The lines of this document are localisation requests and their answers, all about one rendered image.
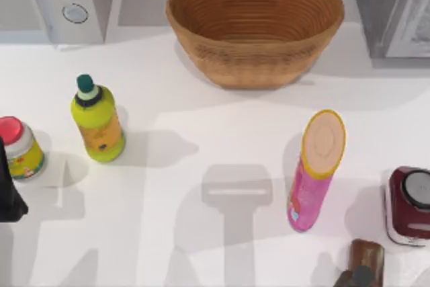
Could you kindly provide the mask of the green jar with red lid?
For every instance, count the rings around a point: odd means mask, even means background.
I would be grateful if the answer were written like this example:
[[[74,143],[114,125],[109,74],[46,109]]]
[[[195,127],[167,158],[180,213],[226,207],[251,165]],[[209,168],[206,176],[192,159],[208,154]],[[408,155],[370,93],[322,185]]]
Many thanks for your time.
[[[13,179],[24,180],[39,173],[45,161],[32,129],[14,116],[0,117],[0,137],[3,139],[9,171]]]

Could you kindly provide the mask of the pink and yellow can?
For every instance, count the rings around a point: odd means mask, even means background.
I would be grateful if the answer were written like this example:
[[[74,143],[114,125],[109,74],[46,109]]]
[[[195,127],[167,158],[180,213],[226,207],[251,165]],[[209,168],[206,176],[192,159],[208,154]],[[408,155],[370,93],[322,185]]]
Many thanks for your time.
[[[315,224],[345,144],[345,125],[336,111],[325,109],[311,117],[301,138],[287,203],[287,217],[295,231],[305,232]]]

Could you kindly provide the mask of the green bottle with dark cap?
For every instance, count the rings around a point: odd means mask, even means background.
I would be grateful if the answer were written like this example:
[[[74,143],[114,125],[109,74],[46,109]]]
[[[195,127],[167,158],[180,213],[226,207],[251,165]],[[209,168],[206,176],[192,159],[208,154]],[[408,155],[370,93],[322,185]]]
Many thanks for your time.
[[[125,135],[114,96],[107,87],[94,83],[88,74],[79,75],[71,114],[87,154],[93,160],[107,163],[120,156],[125,147]]]

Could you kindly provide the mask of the grey cabinet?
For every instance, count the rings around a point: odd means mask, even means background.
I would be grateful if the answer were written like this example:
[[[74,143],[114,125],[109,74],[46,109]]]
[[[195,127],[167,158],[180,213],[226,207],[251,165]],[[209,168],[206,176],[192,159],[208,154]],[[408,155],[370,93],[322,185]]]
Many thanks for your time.
[[[430,0],[356,0],[371,58],[430,58]]]

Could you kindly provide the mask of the pale microwave oven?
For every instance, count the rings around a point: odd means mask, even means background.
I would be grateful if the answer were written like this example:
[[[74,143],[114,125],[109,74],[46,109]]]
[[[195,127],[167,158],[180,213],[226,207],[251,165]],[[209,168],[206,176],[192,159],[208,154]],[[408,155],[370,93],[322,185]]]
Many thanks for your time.
[[[72,3],[88,11],[86,22],[63,17],[63,7]],[[0,44],[102,44],[111,6],[112,0],[0,0]]]

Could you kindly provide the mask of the small grey microwave knob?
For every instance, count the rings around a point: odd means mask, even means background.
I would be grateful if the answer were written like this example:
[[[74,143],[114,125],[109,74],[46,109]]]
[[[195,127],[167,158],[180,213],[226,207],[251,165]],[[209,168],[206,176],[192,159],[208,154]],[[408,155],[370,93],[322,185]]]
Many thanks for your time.
[[[82,5],[76,3],[64,6],[62,15],[68,22],[73,24],[82,24],[89,18],[88,11]]]

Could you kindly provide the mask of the brown wicker basket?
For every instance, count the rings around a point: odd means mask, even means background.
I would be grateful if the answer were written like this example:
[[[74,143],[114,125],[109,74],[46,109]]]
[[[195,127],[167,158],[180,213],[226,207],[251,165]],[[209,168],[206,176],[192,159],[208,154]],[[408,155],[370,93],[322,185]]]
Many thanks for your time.
[[[167,0],[193,65],[225,89],[276,89],[319,59],[345,17],[342,0]]]

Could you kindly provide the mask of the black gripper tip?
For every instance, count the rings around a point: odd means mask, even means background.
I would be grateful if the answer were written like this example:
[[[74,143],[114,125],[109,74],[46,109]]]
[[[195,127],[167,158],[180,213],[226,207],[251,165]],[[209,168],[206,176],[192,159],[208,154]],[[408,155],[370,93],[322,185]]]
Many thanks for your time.
[[[28,213],[28,210],[28,205],[12,180],[5,145],[0,137],[0,223],[18,222]]]

